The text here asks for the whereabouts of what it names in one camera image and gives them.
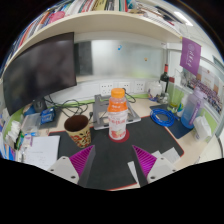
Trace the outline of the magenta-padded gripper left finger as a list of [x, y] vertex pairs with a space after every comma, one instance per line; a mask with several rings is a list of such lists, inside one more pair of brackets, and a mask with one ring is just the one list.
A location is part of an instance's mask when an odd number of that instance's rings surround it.
[[95, 146], [88, 146], [71, 157], [62, 156], [48, 171], [81, 187], [86, 187], [95, 155]]

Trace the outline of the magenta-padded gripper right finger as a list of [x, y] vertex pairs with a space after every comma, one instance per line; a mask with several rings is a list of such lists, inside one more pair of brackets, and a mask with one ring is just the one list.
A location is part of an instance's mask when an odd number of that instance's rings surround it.
[[133, 145], [134, 152], [137, 157], [140, 170], [144, 176], [145, 184], [157, 181], [176, 171], [176, 167], [170, 163], [165, 157], [156, 157], [144, 149]]

